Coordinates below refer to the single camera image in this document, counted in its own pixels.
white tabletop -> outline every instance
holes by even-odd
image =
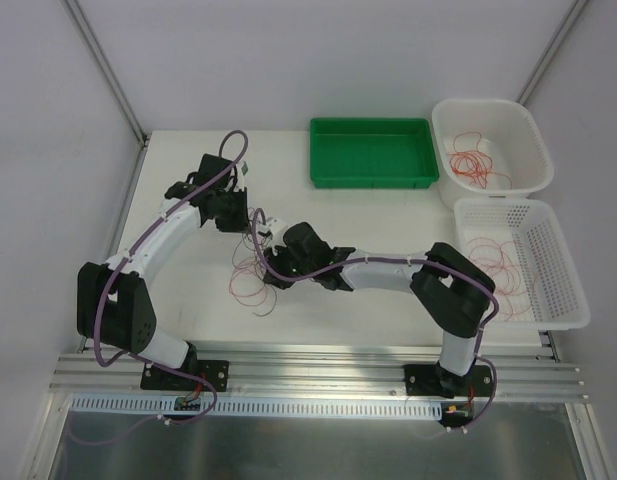
[[[217,153],[226,132],[156,131],[124,228],[127,248],[156,215],[164,192],[197,170],[204,153]],[[434,242],[455,244],[454,218],[429,190],[318,190],[309,176],[307,132],[248,132],[248,202],[293,225],[310,223],[331,246],[376,253],[414,253]],[[224,156],[234,158],[241,139]],[[185,241],[153,283],[159,325],[188,340],[290,344],[429,346],[441,329],[413,296],[382,290],[331,292],[302,282],[278,292],[267,309],[240,305],[229,293],[231,257],[241,235],[219,233],[213,222]],[[242,250],[239,258],[245,258]],[[242,290],[249,287],[239,285]],[[539,345],[532,331],[492,329],[485,343]]]

gray wall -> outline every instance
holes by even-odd
[[[514,99],[572,0],[82,0],[148,130]]]
[[[77,270],[104,254],[136,153],[61,3],[0,2],[0,480],[76,342]]]
[[[592,311],[560,336],[584,367],[617,470],[617,0],[597,0],[530,105],[556,165],[557,212]]]

metal corner post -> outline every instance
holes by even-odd
[[[103,75],[103,78],[110,88],[110,91],[121,110],[124,118],[128,122],[128,126],[132,130],[134,136],[137,138],[137,142],[140,144],[144,144],[147,140],[147,135],[144,129],[141,127],[135,112],[133,111],[130,103],[128,102],[128,98],[124,93],[121,85],[119,84],[119,80],[117,80],[117,76],[113,71],[108,59],[106,58],[106,54],[104,53],[101,45],[99,44],[99,40],[97,40],[97,36],[93,31],[86,15],[84,13],[83,8],[79,4],[78,0],[61,0],[61,3],[66,8],[66,11],[70,15],[73,20],[75,27],[79,35],[81,36],[86,48],[90,52],[97,68]]]
[[[119,248],[121,236],[124,232],[124,225],[126,224],[126,218],[128,218],[128,212],[130,211],[130,205],[132,204],[132,197],[135,194],[137,182],[139,182],[139,174],[141,173],[141,167],[143,166],[144,158],[146,157],[146,151],[148,149],[147,143],[148,141],[146,141],[144,143],[144,146],[139,148],[139,151],[137,152],[137,157],[135,158],[132,171],[130,172],[128,183],[124,188],[124,198],[119,208],[119,211],[117,212],[117,216],[115,217],[115,223],[110,234],[110,239],[108,240],[108,244],[106,246],[105,258],[114,255]],[[81,341],[79,343],[79,346],[77,347],[78,353],[83,352],[84,347],[86,346],[86,340],[86,337],[81,337]]]
[[[541,57],[539,57],[539,61],[535,65],[530,77],[526,80],[524,87],[517,97],[517,103],[524,106],[529,103],[532,95],[537,90],[537,86],[544,78],[550,66],[553,64],[566,39],[572,33],[573,27],[581,18],[582,13],[590,3],[592,3],[592,0],[574,0],[572,2],[570,8],[564,15],[564,18],[561,20],[555,30],[555,33],[548,42],[548,45],[541,54]]]
[[[590,404],[566,404],[579,458],[587,479],[617,479]]]

white basket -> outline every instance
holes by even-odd
[[[518,103],[444,100],[432,111],[432,125],[441,164],[439,193],[448,208],[464,197],[525,198],[552,181],[554,168],[537,124]],[[492,158],[492,172],[475,182],[453,172],[450,161],[457,151],[474,150],[478,140],[478,150]]]
[[[516,266],[491,273],[500,292],[496,296],[501,313],[488,328],[568,330],[590,323],[575,265],[547,204],[527,199],[462,199],[455,204],[455,221],[460,250],[486,273],[484,265],[500,265],[503,258],[494,247],[486,246],[491,242],[504,245],[506,263]],[[508,287],[501,284],[515,285],[517,272],[520,288],[514,295],[502,295],[502,288]]]

red wire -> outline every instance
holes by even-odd
[[[472,245],[475,242],[480,242],[478,245]],[[504,251],[508,245],[514,245],[515,247],[527,248],[523,244],[515,241],[507,241],[499,244],[492,238],[477,237],[473,238],[467,243],[471,246],[468,253],[468,258],[471,262],[481,268],[486,274],[488,274],[495,281],[495,295],[498,297],[501,304],[500,315],[507,315],[503,321],[508,321],[514,316],[526,313],[532,308],[530,300],[526,306],[521,308],[513,306],[511,297],[520,297],[522,295],[529,295],[528,287],[524,277],[524,267],[519,263],[513,263],[510,254]],[[533,273],[533,282],[530,286],[530,291],[534,291],[537,284],[539,274]]]
[[[202,372],[201,373],[201,378],[206,380],[206,374]],[[186,398],[184,398],[184,402],[185,403],[190,403],[190,402],[194,402],[195,400],[197,400],[199,398],[199,395],[201,394],[202,387],[203,387],[203,385],[201,383],[199,383],[197,385],[197,388],[195,388],[194,396],[190,400],[186,400],[186,398],[188,397],[188,395],[186,395]]]
[[[272,289],[272,287],[270,285],[266,285],[263,282],[263,269],[261,267],[261,264],[259,263],[258,258],[254,254],[252,257],[246,258],[240,261],[239,263],[235,263],[235,256],[237,255],[237,251],[239,250],[239,247],[243,246],[247,250],[251,252],[253,251],[253,248],[250,248],[248,244],[246,243],[247,240],[249,240],[247,235],[244,235],[244,237],[242,238],[242,241],[237,245],[237,247],[235,248],[235,251],[233,252],[232,264],[234,266],[234,270],[230,276],[230,282],[228,283],[228,292],[230,293],[230,295],[232,295],[232,297],[240,305],[243,305],[245,307],[255,308],[255,307],[259,307],[263,305],[264,303],[266,303],[269,297],[269,292]],[[257,283],[260,284],[258,290],[255,290],[255,291],[251,290],[251,291],[246,291],[242,293],[237,288],[237,286],[240,283],[238,282],[238,280],[244,279],[246,277],[255,277],[257,279],[258,281]],[[273,306],[267,313],[263,315],[259,315],[255,313],[255,315],[266,316],[270,312],[272,312],[272,310],[275,308],[275,305],[276,305],[276,295],[275,295],[275,300],[273,302]]]
[[[457,139],[459,137],[463,137],[464,135],[479,136],[474,150],[460,151],[457,149]],[[479,150],[479,144],[481,143],[482,138],[483,137],[479,132],[466,132],[455,137],[452,142],[452,148],[454,150],[454,153],[448,153],[448,155],[450,155],[451,170],[457,177],[461,176],[469,178],[469,185],[476,185],[484,190],[488,188],[489,175],[505,177],[510,183],[509,188],[512,188],[512,179],[508,175],[504,175],[503,173],[494,172],[494,162],[492,160],[492,157],[486,155],[484,152]]]

